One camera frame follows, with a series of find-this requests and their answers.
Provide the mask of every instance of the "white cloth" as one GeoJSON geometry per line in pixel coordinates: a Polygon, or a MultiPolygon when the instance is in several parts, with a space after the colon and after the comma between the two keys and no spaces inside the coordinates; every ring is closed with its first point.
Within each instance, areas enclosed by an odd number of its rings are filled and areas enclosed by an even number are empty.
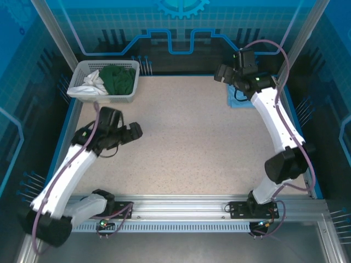
{"type": "Polygon", "coordinates": [[[84,78],[84,83],[79,87],[68,88],[67,95],[108,95],[104,81],[99,77],[99,70],[94,71],[84,78]]]}

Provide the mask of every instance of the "blue pad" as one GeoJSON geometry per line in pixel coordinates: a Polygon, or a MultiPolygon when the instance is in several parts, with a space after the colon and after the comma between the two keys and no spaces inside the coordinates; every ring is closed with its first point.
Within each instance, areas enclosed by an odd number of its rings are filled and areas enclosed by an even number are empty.
{"type": "MultiPolygon", "coordinates": [[[[254,108],[250,101],[239,102],[234,98],[234,91],[235,88],[232,85],[227,84],[227,91],[228,91],[228,106],[232,108],[254,108]]],[[[246,99],[246,96],[240,91],[237,91],[236,97],[239,100],[246,99]]]]}

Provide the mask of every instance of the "green cloth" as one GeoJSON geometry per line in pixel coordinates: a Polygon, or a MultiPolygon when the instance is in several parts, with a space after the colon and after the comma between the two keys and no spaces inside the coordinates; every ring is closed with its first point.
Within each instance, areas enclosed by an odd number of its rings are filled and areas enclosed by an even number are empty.
{"type": "Polygon", "coordinates": [[[135,69],[126,70],[123,66],[109,65],[104,67],[99,77],[109,95],[129,95],[133,92],[135,69]]]}

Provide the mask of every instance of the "laundry basket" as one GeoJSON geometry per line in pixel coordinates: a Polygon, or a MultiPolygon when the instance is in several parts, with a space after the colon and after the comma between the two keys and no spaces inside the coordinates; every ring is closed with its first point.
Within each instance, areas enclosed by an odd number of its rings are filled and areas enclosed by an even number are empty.
{"type": "Polygon", "coordinates": [[[83,102],[94,102],[99,103],[117,103],[117,102],[127,102],[130,103],[134,100],[135,92],[137,91],[138,79],[139,79],[139,62],[134,60],[85,60],[78,64],[73,73],[72,80],[70,83],[71,87],[78,87],[83,84],[83,80],[90,73],[95,70],[102,70],[105,66],[116,65],[123,66],[125,69],[133,68],[136,70],[133,91],[129,95],[70,95],[72,98],[77,98],[83,102]]]}

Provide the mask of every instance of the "beige tabletop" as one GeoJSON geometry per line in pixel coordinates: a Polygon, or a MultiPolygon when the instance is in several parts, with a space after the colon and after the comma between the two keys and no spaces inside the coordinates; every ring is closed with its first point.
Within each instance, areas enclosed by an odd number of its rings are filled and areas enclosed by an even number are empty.
{"type": "MultiPolygon", "coordinates": [[[[254,108],[227,106],[225,84],[213,77],[140,77],[131,104],[106,104],[138,122],[144,135],[112,158],[98,158],[74,194],[248,194],[274,155],[270,135],[254,108]]],[[[77,128],[95,118],[84,104],[77,128]]],[[[304,187],[303,177],[294,183],[304,187]]],[[[287,188],[283,193],[305,194],[287,188]]]]}

